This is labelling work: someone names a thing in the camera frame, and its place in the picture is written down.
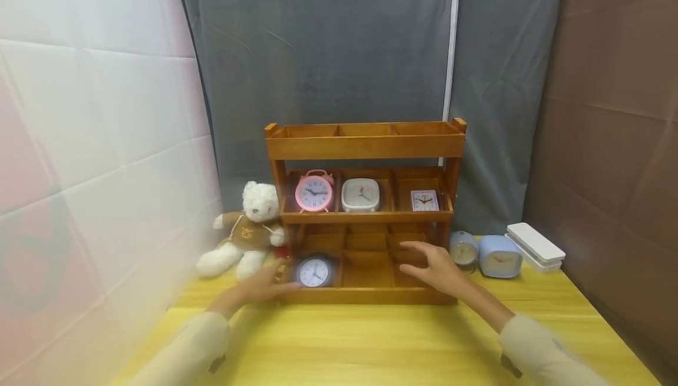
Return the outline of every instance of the white foam wall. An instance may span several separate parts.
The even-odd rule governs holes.
[[[0,0],[0,385],[104,385],[217,239],[180,0]]]

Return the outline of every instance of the clock face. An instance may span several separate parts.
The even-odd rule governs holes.
[[[468,265],[476,260],[478,250],[468,242],[456,242],[452,244],[450,256],[459,265]]]
[[[517,271],[519,263],[521,261],[518,253],[496,251],[487,256],[485,267],[491,273],[510,274]]]
[[[322,177],[309,176],[299,181],[297,202],[307,211],[320,211],[330,203],[331,185]]]
[[[413,190],[411,199],[412,211],[440,211],[435,190]]]
[[[369,178],[352,178],[343,187],[344,202],[351,207],[374,208],[379,203],[379,185]]]
[[[309,258],[300,263],[297,278],[307,288],[318,288],[330,282],[330,263],[322,258]]]

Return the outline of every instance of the clock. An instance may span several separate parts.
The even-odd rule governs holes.
[[[412,211],[440,211],[438,193],[435,190],[413,190],[410,196]]]
[[[294,278],[307,288],[325,288],[334,279],[334,258],[318,252],[308,255],[297,264]]]
[[[379,184],[371,178],[349,178],[341,188],[341,207],[346,212],[369,212],[379,208]]]
[[[483,236],[478,250],[480,269],[487,277],[509,279],[520,273],[523,254],[512,240],[499,235]]]
[[[322,175],[311,175],[312,172],[320,172]],[[310,170],[301,176],[294,191],[294,198],[301,211],[329,211],[327,207],[332,202],[332,185],[334,178],[325,170]]]
[[[450,256],[458,265],[468,265],[478,257],[478,241],[472,234],[455,231],[450,238]]]

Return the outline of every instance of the hand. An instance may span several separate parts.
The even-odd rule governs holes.
[[[248,303],[268,301],[281,294],[296,291],[301,288],[300,283],[278,283],[280,267],[285,265],[284,259],[279,259],[272,265],[264,267],[256,274],[243,280],[241,283],[222,292],[207,311],[222,314],[230,319],[240,308]]]
[[[503,303],[469,279],[457,267],[447,249],[434,247],[424,242],[401,242],[401,246],[419,251],[426,256],[428,268],[417,268],[403,264],[400,271],[430,284],[442,293],[450,294],[466,303],[494,329],[501,333],[514,314]]]
[[[425,242],[401,242],[401,246],[423,253],[428,261],[428,268],[403,264],[400,266],[403,273],[454,297],[464,298],[472,291],[472,280],[457,267],[447,249]]]

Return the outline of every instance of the clock stand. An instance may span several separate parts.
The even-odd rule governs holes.
[[[325,252],[338,261],[330,287],[303,288],[281,301],[454,303],[455,298],[402,274],[398,266],[427,266],[423,255],[400,247],[402,241],[421,240],[447,248],[466,128],[460,118],[451,123],[273,123],[264,128],[291,257],[298,260]],[[294,190],[307,170],[287,170],[286,161],[379,158],[442,158],[443,166],[330,168],[327,172],[334,177],[334,202],[329,211],[300,211]],[[374,212],[344,212],[340,202],[343,182],[364,177],[374,178],[379,184],[379,208]],[[439,211],[412,211],[413,190],[435,191]],[[294,262],[282,277],[289,280],[293,273]]]

